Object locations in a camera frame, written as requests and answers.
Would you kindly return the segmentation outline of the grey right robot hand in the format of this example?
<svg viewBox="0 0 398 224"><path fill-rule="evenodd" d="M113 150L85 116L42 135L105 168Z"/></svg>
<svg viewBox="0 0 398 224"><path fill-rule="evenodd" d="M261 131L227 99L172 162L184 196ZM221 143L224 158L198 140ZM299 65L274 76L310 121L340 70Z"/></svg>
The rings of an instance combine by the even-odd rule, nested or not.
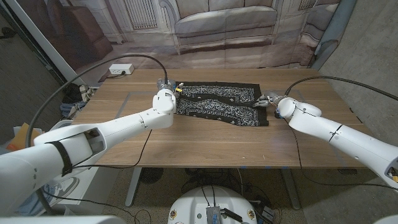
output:
<svg viewBox="0 0 398 224"><path fill-rule="evenodd" d="M256 102L252 105L253 108L268 107L270 105L277 106L281 100L285 98L284 95L277 95L273 92L267 92L261 95Z"/></svg>

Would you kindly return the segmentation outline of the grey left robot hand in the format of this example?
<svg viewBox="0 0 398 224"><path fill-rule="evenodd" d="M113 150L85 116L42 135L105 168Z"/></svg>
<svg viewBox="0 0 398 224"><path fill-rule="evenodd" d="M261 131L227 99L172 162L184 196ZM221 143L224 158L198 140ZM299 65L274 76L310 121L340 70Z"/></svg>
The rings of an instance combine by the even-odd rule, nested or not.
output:
<svg viewBox="0 0 398 224"><path fill-rule="evenodd" d="M176 82L173 79L168 79L167 82L164 78L159 78L157 81L157 88L161 89L169 89L173 91L176 98L179 98L182 92L182 87L184 86L184 82Z"/></svg>

